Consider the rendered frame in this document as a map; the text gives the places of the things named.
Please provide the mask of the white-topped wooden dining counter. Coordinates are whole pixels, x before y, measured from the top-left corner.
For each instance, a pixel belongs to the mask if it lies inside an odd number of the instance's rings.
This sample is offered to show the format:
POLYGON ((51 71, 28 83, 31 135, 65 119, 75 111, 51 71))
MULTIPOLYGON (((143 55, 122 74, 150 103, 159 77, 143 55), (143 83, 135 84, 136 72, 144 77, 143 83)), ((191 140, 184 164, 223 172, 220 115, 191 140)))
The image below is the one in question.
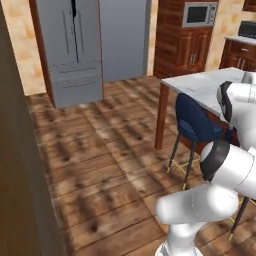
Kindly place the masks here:
POLYGON ((206 110, 235 127, 243 149, 248 150, 251 146, 256 148, 256 72, 230 67, 162 79, 155 137, 156 149, 161 149, 163 144, 170 89, 188 94, 206 110), (230 121, 224 118, 224 113, 217 100, 217 90, 226 81, 231 82, 227 89, 227 96, 232 105, 230 121))

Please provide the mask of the grey steel fridge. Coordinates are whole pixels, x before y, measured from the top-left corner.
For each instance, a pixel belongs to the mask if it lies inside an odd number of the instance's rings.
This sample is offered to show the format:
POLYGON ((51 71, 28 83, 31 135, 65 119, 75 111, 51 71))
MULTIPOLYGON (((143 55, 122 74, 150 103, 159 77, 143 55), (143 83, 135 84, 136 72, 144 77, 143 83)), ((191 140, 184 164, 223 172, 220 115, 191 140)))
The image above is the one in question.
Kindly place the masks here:
POLYGON ((103 99, 107 82, 147 70, 150 0, 29 0, 56 108, 103 99))

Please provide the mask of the tall wooden cupboard unit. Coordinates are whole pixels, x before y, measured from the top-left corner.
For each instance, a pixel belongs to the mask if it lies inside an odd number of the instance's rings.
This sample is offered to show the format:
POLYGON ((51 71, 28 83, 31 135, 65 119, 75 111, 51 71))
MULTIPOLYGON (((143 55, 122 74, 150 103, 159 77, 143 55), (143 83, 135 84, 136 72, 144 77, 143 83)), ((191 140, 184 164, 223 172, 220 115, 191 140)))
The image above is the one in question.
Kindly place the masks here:
POLYGON ((182 27, 186 2, 219 0, 159 0, 153 75, 168 78, 202 72, 212 36, 212 26, 182 27))

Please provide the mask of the brown wooden cabinet side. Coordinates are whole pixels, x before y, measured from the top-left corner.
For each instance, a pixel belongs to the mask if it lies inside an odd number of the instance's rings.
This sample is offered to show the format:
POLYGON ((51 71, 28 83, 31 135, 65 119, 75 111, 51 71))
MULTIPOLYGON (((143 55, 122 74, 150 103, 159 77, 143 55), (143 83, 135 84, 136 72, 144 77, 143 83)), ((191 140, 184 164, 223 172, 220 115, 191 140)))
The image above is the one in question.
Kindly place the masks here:
POLYGON ((1 4, 0 256, 65 256, 1 4))

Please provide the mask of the wooden base cupboard run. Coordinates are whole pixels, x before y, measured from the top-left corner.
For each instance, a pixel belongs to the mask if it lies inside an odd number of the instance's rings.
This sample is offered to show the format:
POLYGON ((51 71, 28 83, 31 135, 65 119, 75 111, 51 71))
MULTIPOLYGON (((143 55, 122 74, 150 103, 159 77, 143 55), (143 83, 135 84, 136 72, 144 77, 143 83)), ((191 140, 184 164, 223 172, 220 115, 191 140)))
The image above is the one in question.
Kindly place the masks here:
POLYGON ((256 39, 242 36, 227 37, 219 68, 228 67, 256 71, 256 39))

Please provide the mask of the silver microwave oven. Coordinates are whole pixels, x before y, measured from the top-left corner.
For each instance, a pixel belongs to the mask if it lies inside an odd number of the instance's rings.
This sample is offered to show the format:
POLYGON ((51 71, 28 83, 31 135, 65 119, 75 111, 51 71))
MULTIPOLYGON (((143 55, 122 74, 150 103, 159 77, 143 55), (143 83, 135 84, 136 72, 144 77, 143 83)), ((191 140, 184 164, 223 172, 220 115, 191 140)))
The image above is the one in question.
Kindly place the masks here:
POLYGON ((217 2, 186 2, 184 5, 182 27, 212 26, 217 6, 217 2))

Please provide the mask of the black toaster oven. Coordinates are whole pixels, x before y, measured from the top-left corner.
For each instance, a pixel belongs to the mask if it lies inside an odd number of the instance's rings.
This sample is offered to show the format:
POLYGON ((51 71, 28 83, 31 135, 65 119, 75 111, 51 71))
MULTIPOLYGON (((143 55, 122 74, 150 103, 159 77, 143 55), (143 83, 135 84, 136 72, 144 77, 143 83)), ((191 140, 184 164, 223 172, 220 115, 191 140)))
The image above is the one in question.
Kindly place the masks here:
POLYGON ((238 30, 238 35, 256 39, 256 21, 242 21, 238 30))

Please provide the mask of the wooden wall cupboard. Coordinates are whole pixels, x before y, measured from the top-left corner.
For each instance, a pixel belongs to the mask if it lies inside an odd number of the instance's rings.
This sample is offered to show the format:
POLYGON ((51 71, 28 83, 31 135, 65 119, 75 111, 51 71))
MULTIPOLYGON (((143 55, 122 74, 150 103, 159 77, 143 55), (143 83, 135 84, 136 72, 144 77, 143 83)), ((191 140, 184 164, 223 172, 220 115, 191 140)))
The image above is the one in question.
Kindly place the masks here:
POLYGON ((256 0, 245 0, 243 10, 249 12, 256 12, 256 0))

